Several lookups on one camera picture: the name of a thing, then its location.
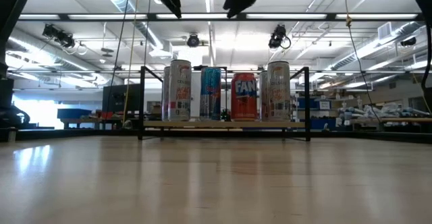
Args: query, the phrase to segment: beverage can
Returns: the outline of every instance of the beverage can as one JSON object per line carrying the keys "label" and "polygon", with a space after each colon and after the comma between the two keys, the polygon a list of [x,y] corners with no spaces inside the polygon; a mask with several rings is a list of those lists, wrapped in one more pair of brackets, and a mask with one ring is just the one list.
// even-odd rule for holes
{"label": "beverage can", "polygon": [[169,107],[170,121],[190,120],[190,83],[192,67],[189,61],[175,59],[169,69]]}
{"label": "beverage can", "polygon": [[231,119],[254,121],[257,118],[257,81],[252,73],[237,73],[231,82]]}
{"label": "beverage can", "polygon": [[269,120],[291,120],[290,64],[274,61],[267,68],[269,77]]}
{"label": "beverage can", "polygon": [[168,106],[169,106],[169,69],[167,66],[163,68],[163,83],[162,83],[162,121],[168,121]]}
{"label": "beverage can", "polygon": [[260,110],[261,121],[269,121],[269,78],[267,71],[259,74]]}
{"label": "beverage can", "polygon": [[221,120],[221,69],[201,70],[200,120]]}

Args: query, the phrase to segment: blue soda can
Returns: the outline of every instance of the blue soda can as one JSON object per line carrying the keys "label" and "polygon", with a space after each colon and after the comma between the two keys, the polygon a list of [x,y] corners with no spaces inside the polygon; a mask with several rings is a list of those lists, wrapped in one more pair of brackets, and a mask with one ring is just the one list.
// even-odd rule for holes
{"label": "blue soda can", "polygon": [[200,120],[221,120],[221,76],[219,68],[201,70]]}

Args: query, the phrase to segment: storage shelf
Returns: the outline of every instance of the storage shelf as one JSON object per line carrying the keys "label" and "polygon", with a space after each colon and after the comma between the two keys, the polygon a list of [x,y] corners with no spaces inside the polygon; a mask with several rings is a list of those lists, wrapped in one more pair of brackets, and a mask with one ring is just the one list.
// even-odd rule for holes
{"label": "storage shelf", "polygon": [[144,121],[144,127],[173,128],[304,128],[303,122]]}

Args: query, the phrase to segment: white can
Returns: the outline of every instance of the white can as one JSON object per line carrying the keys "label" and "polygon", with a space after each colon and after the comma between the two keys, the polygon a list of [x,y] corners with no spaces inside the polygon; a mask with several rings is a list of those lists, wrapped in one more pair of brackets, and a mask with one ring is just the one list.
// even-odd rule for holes
{"label": "white can", "polygon": [[291,120],[290,64],[274,61],[267,68],[269,77],[269,120]]}
{"label": "white can", "polygon": [[175,59],[169,69],[168,120],[190,120],[190,82],[192,68],[189,61]]}
{"label": "white can", "polygon": [[163,85],[162,85],[162,121],[168,121],[168,106],[169,106],[169,69],[167,66],[163,68]]}
{"label": "white can", "polygon": [[259,74],[260,109],[261,121],[269,121],[269,77],[267,71]]}

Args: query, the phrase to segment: light wood floor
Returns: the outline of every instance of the light wood floor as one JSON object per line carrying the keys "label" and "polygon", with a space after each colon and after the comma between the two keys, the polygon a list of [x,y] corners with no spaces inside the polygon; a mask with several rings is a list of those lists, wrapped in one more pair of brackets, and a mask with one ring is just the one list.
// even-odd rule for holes
{"label": "light wood floor", "polygon": [[432,223],[432,145],[85,137],[0,146],[0,223]]}

